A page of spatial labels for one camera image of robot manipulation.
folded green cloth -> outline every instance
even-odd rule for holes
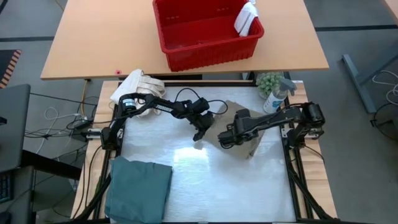
[[[105,214],[119,223],[161,223],[172,167],[121,156],[111,166]]]

spray bottle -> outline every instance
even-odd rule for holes
[[[264,111],[267,114],[275,113],[280,104],[286,99],[287,91],[294,96],[294,91],[297,89],[294,82],[286,78],[279,80],[279,86],[276,86],[272,93],[268,96],[267,101],[264,103]]]

light wood desk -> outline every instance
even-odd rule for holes
[[[384,5],[388,8],[391,16],[395,19],[398,24],[398,1],[397,0],[382,0]]]
[[[151,0],[68,1],[41,79],[328,69],[303,0],[261,0],[264,36],[252,58],[172,73],[160,49]]]
[[[250,82],[250,81],[240,81],[235,80],[232,82]],[[112,120],[112,109],[109,107],[110,99],[109,97],[118,87],[117,81],[108,81],[103,83],[103,87],[101,90],[101,94],[99,96],[98,108],[95,115],[95,122],[103,122]],[[304,89],[303,83],[297,84],[298,90],[296,91],[295,96],[290,96],[290,103],[303,103],[307,102],[307,94]],[[96,128],[102,128],[108,126],[109,124],[96,124]],[[307,145],[311,148],[320,152],[320,147],[318,141],[306,141]],[[90,141],[87,152],[86,152],[86,164],[90,164],[93,154],[95,150],[101,145],[100,140]],[[92,199],[95,194],[95,188],[98,183],[98,179],[101,175],[101,170],[103,166],[105,151],[99,150],[97,155],[94,158],[93,165],[91,168],[91,177],[90,177],[90,188],[88,189],[88,201]],[[307,149],[301,150],[303,167],[305,171],[305,176],[307,179],[307,186],[309,191],[313,194],[314,198],[317,202],[323,207],[323,209],[331,216],[336,217],[336,210],[333,203],[333,199],[330,192],[330,187],[328,183],[328,178],[326,176],[325,166],[323,165],[322,160],[318,155],[314,154]],[[88,181],[88,166],[85,167],[85,186],[87,186]],[[81,195],[83,192],[83,173],[80,176],[80,182],[78,186],[78,190],[76,193],[75,203],[73,205],[72,216],[75,214],[81,200]],[[84,201],[86,199],[87,189],[84,189],[84,197],[83,197],[83,205],[80,207],[78,214],[84,209]],[[305,207],[303,204],[302,195],[298,195],[300,210],[302,213],[302,217],[305,217]],[[101,215],[100,218],[104,217],[104,206],[101,207]]]

red crate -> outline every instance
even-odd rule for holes
[[[154,0],[160,47],[171,71],[241,60],[253,56],[264,34],[254,19],[240,37],[235,20],[248,0]]]

white towel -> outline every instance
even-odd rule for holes
[[[238,17],[235,20],[235,30],[239,33],[239,36],[245,37],[249,34],[249,29],[254,18],[258,16],[256,7],[254,7],[252,2],[247,2]]]
[[[150,93],[154,96],[163,97],[166,93],[164,88],[164,82],[156,78],[151,78],[148,75],[144,75],[141,69],[136,69],[130,73],[130,75],[120,84],[118,89],[112,94],[111,100],[118,104],[121,96],[128,93]],[[136,100],[137,109],[143,105]],[[138,117],[143,117],[154,110],[155,114],[159,115],[160,111],[155,109],[145,110]]]

